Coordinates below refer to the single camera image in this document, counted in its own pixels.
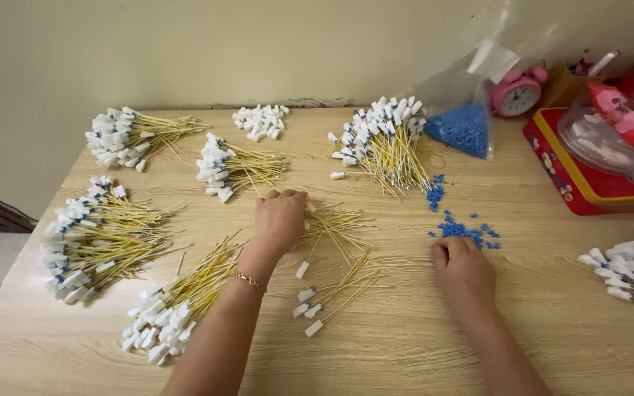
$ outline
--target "pink alarm clock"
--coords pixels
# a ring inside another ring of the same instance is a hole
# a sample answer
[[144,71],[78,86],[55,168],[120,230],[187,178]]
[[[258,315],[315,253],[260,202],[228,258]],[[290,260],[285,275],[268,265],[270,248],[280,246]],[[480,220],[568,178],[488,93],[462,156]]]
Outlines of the pink alarm clock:
[[501,82],[488,87],[491,107],[501,117],[519,116],[532,109],[540,100],[540,84],[547,81],[547,78],[544,63],[526,71],[513,67]]

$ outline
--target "gold bracelet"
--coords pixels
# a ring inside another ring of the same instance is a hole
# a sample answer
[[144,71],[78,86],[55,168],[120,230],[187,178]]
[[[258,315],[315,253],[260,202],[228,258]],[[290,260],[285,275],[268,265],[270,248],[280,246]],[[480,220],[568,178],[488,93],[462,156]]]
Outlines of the gold bracelet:
[[246,276],[244,274],[241,274],[239,271],[233,270],[231,271],[231,275],[237,279],[241,279],[243,281],[246,281],[249,283],[249,285],[253,286],[254,289],[258,290],[259,292],[265,294],[268,292],[268,289],[266,289],[265,287],[261,286],[260,283],[256,282],[255,279],[251,278],[250,276]]

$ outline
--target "wooden table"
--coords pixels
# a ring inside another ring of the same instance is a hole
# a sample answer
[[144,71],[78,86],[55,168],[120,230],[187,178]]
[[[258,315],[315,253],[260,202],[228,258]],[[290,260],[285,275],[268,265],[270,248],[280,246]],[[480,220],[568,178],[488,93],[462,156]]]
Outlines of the wooden table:
[[[373,244],[372,267],[388,274],[390,289],[365,293],[315,337],[303,333],[311,321],[293,319],[296,294],[309,285],[341,278],[344,267],[333,245],[321,244],[304,280],[295,269],[310,247],[279,264],[263,302],[243,395],[482,395],[476,355],[445,310],[437,289],[427,231],[439,231],[444,213],[431,212],[423,194],[399,202],[383,197],[366,177],[330,180],[338,161],[323,158],[326,135],[339,132],[354,109],[297,109],[286,118],[277,142],[255,144],[234,126],[232,111],[160,111],[193,115],[215,125],[213,132],[235,144],[281,151],[291,171],[277,187],[307,190],[316,202],[343,202],[363,209],[375,227],[363,238]],[[602,281],[575,257],[592,247],[608,248],[634,238],[634,215],[579,217],[568,211],[521,134],[522,122],[498,122],[492,161],[471,158],[425,139],[420,148],[427,170],[445,173],[440,205],[458,221],[490,224],[500,250],[486,250],[498,272],[498,305],[524,350],[556,395],[634,395],[634,304],[605,294]],[[172,368],[146,364],[146,357],[119,349],[137,293],[172,278],[181,253],[159,259],[144,276],[114,285],[90,307],[53,299],[34,268],[41,231],[65,198],[79,197],[90,176],[108,174],[133,199],[151,197],[165,208],[188,205],[173,221],[186,230],[176,246],[194,242],[184,268],[237,229],[251,236],[256,194],[245,190],[222,205],[195,180],[194,160],[204,136],[178,145],[182,160],[166,150],[146,173],[104,171],[83,150],[0,289],[0,395],[155,395]],[[446,167],[442,166],[442,157]],[[473,212],[476,220],[469,218]]]

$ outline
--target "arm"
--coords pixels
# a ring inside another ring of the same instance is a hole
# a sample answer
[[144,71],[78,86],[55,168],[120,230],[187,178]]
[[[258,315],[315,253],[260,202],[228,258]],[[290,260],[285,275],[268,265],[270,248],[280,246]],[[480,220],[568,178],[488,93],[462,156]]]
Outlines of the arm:
[[478,353],[491,396],[551,396],[495,306],[495,271],[470,238],[432,246],[437,280]]
[[[267,286],[277,261],[304,233],[307,193],[271,191],[256,203],[256,235],[237,270]],[[230,278],[192,334],[163,396],[224,396],[239,392],[263,293]]]

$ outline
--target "wall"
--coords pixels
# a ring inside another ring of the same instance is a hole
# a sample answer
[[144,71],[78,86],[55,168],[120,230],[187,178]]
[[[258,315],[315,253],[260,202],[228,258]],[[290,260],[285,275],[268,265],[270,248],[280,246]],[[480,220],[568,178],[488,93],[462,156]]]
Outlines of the wall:
[[[488,3],[0,0],[0,199],[40,216],[108,106],[343,106],[402,92],[496,26]],[[634,59],[634,0],[496,4],[517,50]]]

